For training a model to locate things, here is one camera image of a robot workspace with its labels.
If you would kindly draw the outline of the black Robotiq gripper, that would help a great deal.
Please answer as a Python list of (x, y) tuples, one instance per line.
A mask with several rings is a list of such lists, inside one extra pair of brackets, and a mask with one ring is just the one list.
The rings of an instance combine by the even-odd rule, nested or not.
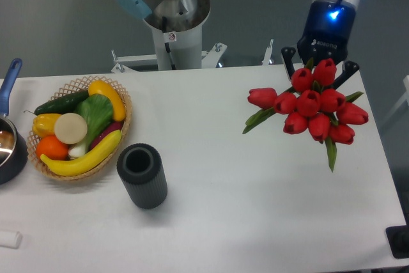
[[(355, 21), (356, 11), (350, 6), (329, 0), (318, 0), (311, 4), (297, 50), (304, 63), (310, 59), (317, 65), (324, 59), (331, 58), (335, 64), (344, 61), (348, 56), (348, 41)], [(283, 47), (281, 57), (288, 79), (295, 73), (293, 57), (294, 47)], [(332, 88), (338, 89), (350, 77), (360, 70), (353, 61), (343, 63), (341, 74), (335, 78)]]

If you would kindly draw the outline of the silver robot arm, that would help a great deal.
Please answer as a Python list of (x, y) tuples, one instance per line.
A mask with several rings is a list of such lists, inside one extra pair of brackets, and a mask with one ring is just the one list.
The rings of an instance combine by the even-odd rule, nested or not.
[(295, 47), (283, 47), (281, 56), (288, 77), (295, 73), (293, 56), (298, 54), (302, 63), (310, 59), (317, 65), (323, 59), (343, 63), (341, 74), (331, 85), (336, 89), (355, 72), (358, 64), (348, 61), (348, 41), (360, 0), (312, 0), (304, 31)]

